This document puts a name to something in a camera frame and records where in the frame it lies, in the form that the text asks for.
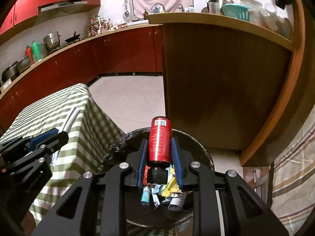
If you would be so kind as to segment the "red thermos bottle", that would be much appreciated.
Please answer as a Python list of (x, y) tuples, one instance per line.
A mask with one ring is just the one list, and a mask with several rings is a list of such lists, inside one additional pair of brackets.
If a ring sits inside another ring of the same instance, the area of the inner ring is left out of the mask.
[(33, 65), (35, 62), (32, 57), (32, 49), (29, 45), (26, 46), (25, 54), (30, 59), (31, 65)]

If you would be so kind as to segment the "chrome sink faucet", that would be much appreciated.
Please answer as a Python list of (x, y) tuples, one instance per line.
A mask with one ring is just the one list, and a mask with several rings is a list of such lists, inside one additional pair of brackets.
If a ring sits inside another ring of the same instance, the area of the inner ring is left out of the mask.
[(163, 4), (161, 3), (155, 3), (151, 6), (151, 12), (153, 14), (158, 14), (158, 13), (165, 13), (166, 12), (166, 8)]

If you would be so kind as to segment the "striped fabric chair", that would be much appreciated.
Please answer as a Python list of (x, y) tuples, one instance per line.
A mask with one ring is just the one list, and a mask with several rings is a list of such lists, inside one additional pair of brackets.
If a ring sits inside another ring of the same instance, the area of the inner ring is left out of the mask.
[(245, 181), (271, 209), (289, 235), (314, 235), (314, 111), (270, 167), (244, 167)]

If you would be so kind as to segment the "steel kettle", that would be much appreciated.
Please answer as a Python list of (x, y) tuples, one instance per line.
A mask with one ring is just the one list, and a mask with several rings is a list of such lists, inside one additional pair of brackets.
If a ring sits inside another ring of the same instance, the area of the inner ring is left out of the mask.
[(227, 0), (209, 0), (207, 3), (208, 11), (210, 14), (221, 14), (221, 7), (227, 4)]

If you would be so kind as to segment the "grey pressure cooker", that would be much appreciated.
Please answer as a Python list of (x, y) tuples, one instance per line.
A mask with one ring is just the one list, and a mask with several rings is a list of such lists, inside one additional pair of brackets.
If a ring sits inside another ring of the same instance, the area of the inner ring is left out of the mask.
[(17, 70), (17, 64), (18, 62), (15, 61), (14, 63), (11, 63), (9, 66), (5, 68), (5, 70), (2, 73), (3, 84), (6, 83), (9, 79), (13, 82), (20, 75), (20, 73)]

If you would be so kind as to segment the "brown wooden counter unit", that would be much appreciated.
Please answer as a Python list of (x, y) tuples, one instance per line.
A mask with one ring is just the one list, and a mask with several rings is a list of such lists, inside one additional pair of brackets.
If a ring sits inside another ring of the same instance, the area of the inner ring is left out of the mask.
[(295, 136), (312, 67), (308, 11), (293, 1), (294, 38), (207, 13), (162, 13), (166, 115), (205, 146), (240, 152), (242, 166), (270, 165)]

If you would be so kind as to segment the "red lower kitchen cabinets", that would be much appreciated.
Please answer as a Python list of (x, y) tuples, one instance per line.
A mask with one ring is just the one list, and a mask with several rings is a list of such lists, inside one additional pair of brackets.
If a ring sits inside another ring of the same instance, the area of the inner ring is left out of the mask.
[(21, 74), (1, 94), (1, 133), (28, 105), (103, 75), (162, 72), (159, 25), (129, 27), (67, 46)]

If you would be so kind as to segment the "black bin with bag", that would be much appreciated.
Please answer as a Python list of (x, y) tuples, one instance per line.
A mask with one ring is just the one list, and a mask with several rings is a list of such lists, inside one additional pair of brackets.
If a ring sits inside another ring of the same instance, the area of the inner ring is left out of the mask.
[[(99, 162), (97, 172), (105, 173), (113, 166), (126, 161), (129, 153), (139, 150), (142, 139), (149, 138), (149, 130), (149, 127), (140, 128), (117, 138)], [(182, 149), (192, 153), (194, 160), (205, 164), (211, 170), (215, 169), (211, 155), (196, 138), (177, 129), (172, 130), (172, 136), (177, 137)], [(139, 191), (126, 193), (126, 217), (130, 224), (146, 228), (170, 229), (193, 217), (193, 193), (187, 195), (183, 209), (180, 211), (168, 210), (166, 204), (155, 208), (152, 200), (148, 206), (144, 206), (140, 203), (141, 195)]]

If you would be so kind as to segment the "brown glass bottle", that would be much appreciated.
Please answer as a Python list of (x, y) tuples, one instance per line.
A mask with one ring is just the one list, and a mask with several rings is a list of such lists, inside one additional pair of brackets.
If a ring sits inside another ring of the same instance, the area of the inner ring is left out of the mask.
[(148, 19), (148, 12), (146, 10), (144, 10), (143, 17), (144, 17), (144, 20)]

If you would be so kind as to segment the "red spray can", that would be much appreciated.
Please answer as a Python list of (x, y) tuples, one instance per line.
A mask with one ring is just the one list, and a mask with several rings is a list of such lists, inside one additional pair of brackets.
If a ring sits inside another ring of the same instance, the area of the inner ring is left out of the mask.
[(154, 117), (148, 140), (147, 183), (167, 184), (168, 171), (171, 165), (172, 122), (167, 117)]

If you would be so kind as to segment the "yellow snack wrapper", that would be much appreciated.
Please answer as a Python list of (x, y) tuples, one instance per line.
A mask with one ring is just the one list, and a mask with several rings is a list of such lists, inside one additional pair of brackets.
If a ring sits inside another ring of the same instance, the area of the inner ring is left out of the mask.
[(160, 189), (160, 195), (162, 195), (162, 197), (172, 197), (182, 192), (176, 181), (175, 169), (170, 166), (167, 171), (169, 172), (168, 182), (166, 185), (162, 185)]

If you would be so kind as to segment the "light blue tube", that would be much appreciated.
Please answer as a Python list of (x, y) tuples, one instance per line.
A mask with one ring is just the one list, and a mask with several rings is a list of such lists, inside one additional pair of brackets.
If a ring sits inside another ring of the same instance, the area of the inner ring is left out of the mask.
[(151, 194), (150, 187), (145, 186), (143, 188), (142, 197), (140, 201), (143, 206), (148, 206), (150, 204), (150, 194)]

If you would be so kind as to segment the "range hood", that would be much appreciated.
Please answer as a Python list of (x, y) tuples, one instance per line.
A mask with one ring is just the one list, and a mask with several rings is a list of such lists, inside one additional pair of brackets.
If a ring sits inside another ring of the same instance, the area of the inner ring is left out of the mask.
[(93, 8), (94, 6), (88, 5), (87, 1), (65, 1), (55, 3), (53, 5), (45, 6), (39, 9), (38, 17), (35, 20), (34, 25), (72, 14), (88, 12)]

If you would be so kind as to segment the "white stick pen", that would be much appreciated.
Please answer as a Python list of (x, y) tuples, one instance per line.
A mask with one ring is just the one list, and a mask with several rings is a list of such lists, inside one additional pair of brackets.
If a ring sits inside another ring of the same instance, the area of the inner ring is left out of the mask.
[[(69, 133), (72, 125), (74, 124), (78, 114), (80, 112), (80, 108), (77, 106), (72, 106), (70, 112), (68, 113), (65, 121), (62, 123), (62, 126), (58, 128), (58, 132), (66, 132)], [(51, 165), (54, 167), (57, 162), (58, 155), (60, 153), (60, 149), (51, 155)]]

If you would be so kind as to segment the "green white checkered tablecloth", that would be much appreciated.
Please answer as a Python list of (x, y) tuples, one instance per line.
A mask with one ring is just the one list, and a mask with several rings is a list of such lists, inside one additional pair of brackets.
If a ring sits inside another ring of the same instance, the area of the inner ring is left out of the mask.
[(23, 109), (1, 137), (1, 235), (127, 235), (148, 146), (126, 153), (131, 138), (84, 84)]

